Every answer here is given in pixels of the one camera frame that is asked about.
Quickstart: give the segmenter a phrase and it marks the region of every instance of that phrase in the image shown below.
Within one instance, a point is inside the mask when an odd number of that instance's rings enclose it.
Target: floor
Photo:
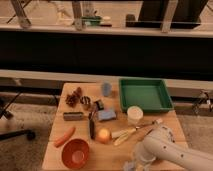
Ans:
[[[1,92],[7,103],[16,93]],[[0,171],[42,171],[48,137],[56,113],[53,95],[22,93],[8,110],[14,117],[0,120],[0,132],[33,129],[36,139],[27,141],[25,136],[0,141]],[[192,104],[176,102],[175,110],[190,148],[213,154],[213,113],[202,106],[199,116],[191,109]]]

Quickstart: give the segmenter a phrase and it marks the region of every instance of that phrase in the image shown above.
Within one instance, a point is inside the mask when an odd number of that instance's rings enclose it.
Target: orange ball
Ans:
[[[101,128],[97,132],[96,139],[98,142],[106,144],[111,140],[111,132],[107,128]]]

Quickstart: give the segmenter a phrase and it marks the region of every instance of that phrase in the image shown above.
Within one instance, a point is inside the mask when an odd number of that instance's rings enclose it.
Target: green plastic bin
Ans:
[[[172,100],[162,79],[120,79],[120,104],[123,112],[139,106],[144,112],[159,113],[173,110]]]

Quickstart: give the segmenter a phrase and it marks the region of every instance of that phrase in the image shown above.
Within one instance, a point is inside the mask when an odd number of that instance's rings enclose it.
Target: carrot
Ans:
[[[68,141],[72,137],[72,135],[74,133],[75,133],[75,126],[70,128],[62,137],[60,137],[57,140],[55,140],[54,146],[56,148],[62,146],[66,141]]]

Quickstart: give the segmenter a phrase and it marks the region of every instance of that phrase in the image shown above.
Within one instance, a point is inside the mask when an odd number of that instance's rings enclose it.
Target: sponge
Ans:
[[[107,121],[111,119],[116,119],[116,113],[114,109],[101,110],[98,112],[99,121]]]

